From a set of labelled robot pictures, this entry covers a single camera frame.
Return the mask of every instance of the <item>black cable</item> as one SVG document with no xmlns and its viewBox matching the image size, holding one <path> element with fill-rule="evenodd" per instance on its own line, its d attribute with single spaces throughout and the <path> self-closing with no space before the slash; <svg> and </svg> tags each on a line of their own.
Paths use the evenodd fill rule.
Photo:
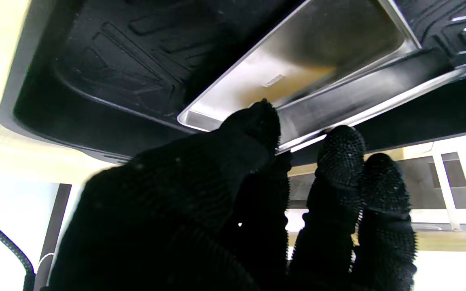
<svg viewBox="0 0 466 291">
<path fill-rule="evenodd" d="M 1 230 L 0 230 L 0 242 L 6 245 L 7 248 L 11 250 L 13 254 L 19 259 L 21 264 L 23 264 L 24 270 L 26 271 L 26 275 L 24 276 L 23 291 L 33 291 L 34 284 L 35 284 L 35 272 L 34 272 L 34 267 L 32 266 L 32 263 L 30 262 L 28 257 Z"/>
</svg>

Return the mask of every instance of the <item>stainless steel tray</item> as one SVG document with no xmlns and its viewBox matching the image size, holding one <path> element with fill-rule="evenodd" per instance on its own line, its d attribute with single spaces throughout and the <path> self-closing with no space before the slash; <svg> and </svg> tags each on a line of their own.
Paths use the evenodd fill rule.
<svg viewBox="0 0 466 291">
<path fill-rule="evenodd" d="M 307 0 L 178 121 L 212 131 L 266 98 L 282 124 L 280 152 L 298 149 L 324 129 L 355 125 L 459 74 L 440 74 L 428 56 L 414 54 L 420 48 L 392 0 Z"/>
</svg>

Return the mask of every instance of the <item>white wall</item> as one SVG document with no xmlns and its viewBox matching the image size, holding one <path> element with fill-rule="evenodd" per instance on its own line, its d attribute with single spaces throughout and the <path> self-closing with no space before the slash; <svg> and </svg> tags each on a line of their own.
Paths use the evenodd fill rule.
<svg viewBox="0 0 466 291">
<path fill-rule="evenodd" d="M 466 291 L 466 252 L 418 252 L 414 291 Z"/>
<path fill-rule="evenodd" d="M 0 230 L 24 251 L 35 271 L 58 187 L 0 177 Z M 21 291 L 24 274 L 19 260 L 0 242 L 0 291 Z"/>
</svg>

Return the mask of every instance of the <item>black rubber mat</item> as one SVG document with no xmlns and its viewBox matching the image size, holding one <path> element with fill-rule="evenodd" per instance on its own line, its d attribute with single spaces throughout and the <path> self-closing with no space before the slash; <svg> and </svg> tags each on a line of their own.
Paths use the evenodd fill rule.
<svg viewBox="0 0 466 291">
<path fill-rule="evenodd" d="M 194 134 L 176 116 L 302 2 L 32 0 L 0 123 L 124 163 Z M 422 45 L 466 64 L 466 0 L 396 2 Z M 369 149 L 464 134 L 466 80 L 358 128 Z M 315 162 L 316 152 L 297 152 L 294 164 Z"/>
<path fill-rule="evenodd" d="M 466 0 L 396 0 L 425 48 L 441 48 L 454 66 L 466 64 Z"/>
</svg>

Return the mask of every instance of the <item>white cable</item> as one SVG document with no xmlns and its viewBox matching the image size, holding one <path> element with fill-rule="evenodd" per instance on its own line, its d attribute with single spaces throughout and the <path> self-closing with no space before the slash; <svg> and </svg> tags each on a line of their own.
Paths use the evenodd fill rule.
<svg viewBox="0 0 466 291">
<path fill-rule="evenodd" d="M 39 271 L 39 268 L 40 268 L 40 264 L 42 263 L 42 261 L 47 257 L 47 256 L 55 256 L 54 253 L 48 253 L 46 254 L 44 257 L 41 258 L 41 260 L 39 260 L 39 265 L 37 265 L 37 271 Z"/>
</svg>

